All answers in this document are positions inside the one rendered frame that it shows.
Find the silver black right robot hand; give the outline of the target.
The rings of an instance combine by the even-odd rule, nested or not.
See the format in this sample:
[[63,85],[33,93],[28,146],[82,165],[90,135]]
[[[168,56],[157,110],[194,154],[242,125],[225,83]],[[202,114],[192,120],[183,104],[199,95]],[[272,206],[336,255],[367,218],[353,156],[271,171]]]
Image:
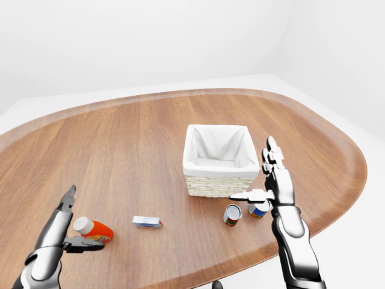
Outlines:
[[294,186],[289,170],[283,164],[283,154],[275,139],[269,136],[262,150],[262,172],[265,190],[252,189],[229,196],[230,200],[247,201],[250,204],[271,201],[272,205],[294,205]]

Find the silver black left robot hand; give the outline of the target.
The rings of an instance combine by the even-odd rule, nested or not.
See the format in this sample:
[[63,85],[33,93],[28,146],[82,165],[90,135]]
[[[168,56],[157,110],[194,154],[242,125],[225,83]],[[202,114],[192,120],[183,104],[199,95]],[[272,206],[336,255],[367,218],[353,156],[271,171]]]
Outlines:
[[72,238],[67,236],[67,230],[73,217],[72,206],[75,203],[75,193],[76,186],[72,185],[44,225],[34,249],[58,247],[67,253],[83,253],[84,251],[102,250],[105,247],[101,241],[82,236]]

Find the white lined wicker basket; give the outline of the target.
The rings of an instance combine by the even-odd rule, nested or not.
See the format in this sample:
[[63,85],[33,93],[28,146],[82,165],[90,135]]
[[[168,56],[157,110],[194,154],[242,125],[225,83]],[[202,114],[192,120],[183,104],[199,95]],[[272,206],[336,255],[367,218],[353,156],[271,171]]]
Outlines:
[[228,197],[250,188],[260,165],[246,126],[190,124],[183,150],[187,192]]

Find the small white blue box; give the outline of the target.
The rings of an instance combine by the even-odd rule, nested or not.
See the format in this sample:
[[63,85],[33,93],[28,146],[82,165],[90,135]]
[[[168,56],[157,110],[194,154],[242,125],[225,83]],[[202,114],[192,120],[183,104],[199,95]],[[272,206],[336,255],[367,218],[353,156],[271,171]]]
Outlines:
[[139,227],[160,228],[162,225],[159,217],[134,216],[132,223]]

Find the orange bottle with white cap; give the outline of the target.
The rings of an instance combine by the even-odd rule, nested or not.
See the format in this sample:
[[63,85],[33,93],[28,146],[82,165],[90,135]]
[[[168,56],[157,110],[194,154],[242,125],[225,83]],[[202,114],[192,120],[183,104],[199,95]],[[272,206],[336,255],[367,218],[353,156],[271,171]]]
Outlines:
[[106,244],[113,239],[113,231],[103,223],[91,220],[88,217],[79,217],[72,228],[84,238],[89,238]]

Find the tin with red green label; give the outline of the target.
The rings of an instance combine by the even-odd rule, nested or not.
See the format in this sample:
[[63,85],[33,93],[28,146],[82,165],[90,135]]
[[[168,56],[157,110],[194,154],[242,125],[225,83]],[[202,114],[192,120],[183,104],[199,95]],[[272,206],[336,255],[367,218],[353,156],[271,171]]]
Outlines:
[[230,204],[224,212],[223,221],[227,226],[235,226],[239,219],[242,218],[242,212],[239,206]]

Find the tin with blue yellow label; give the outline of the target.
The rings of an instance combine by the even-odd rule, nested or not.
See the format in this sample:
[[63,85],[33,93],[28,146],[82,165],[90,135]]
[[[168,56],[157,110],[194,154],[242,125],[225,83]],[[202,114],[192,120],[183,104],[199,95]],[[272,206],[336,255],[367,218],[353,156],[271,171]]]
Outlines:
[[248,212],[254,218],[262,218],[271,209],[270,201],[266,200],[263,203],[250,204],[248,206]]

